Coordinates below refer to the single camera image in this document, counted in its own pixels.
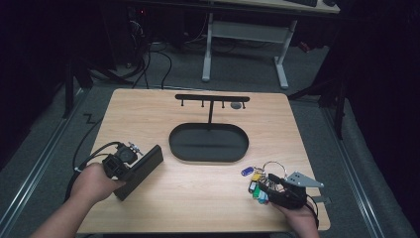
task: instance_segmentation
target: human arm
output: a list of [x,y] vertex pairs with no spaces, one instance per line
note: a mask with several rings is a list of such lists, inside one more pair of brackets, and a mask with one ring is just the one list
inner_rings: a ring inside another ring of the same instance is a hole
[[281,211],[286,217],[287,223],[299,238],[319,238],[315,217],[307,206],[300,209],[287,209],[272,203],[272,206]]
[[74,237],[92,206],[122,185],[107,178],[101,164],[89,165],[74,182],[70,198],[31,237]]

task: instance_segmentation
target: jewelry stand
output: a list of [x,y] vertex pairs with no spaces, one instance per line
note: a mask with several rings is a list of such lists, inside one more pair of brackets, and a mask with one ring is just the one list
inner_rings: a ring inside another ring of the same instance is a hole
[[250,97],[176,94],[175,98],[182,101],[181,106],[184,100],[202,101],[202,107],[210,101],[207,123],[180,124],[170,133],[170,150],[176,157],[188,162],[232,163],[245,155],[250,143],[247,133],[232,124],[212,123],[212,116],[215,101],[221,101],[222,108],[225,102],[242,103],[245,109]]

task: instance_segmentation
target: forearm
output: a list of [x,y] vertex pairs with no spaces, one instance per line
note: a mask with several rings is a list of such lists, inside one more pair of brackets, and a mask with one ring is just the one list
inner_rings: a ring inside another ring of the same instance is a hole
[[71,197],[31,237],[74,237],[93,204]]

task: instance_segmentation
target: human hand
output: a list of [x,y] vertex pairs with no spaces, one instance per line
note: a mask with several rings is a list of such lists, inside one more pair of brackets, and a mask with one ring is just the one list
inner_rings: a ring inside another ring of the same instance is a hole
[[124,181],[113,180],[105,175],[102,164],[92,163],[78,176],[71,189],[70,197],[90,202],[92,205],[101,201],[123,186]]
[[318,228],[316,226],[315,217],[307,206],[299,209],[287,209],[277,204],[271,203],[273,207],[281,211],[286,217],[287,223],[296,232],[300,238],[317,238],[319,237]]

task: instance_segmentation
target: black tray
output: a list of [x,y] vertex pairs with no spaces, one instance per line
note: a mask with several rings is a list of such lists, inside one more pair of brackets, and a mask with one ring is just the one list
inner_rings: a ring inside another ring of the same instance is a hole
[[184,123],[169,135],[172,153],[189,162],[226,162],[240,160],[250,141],[238,126],[218,123]]

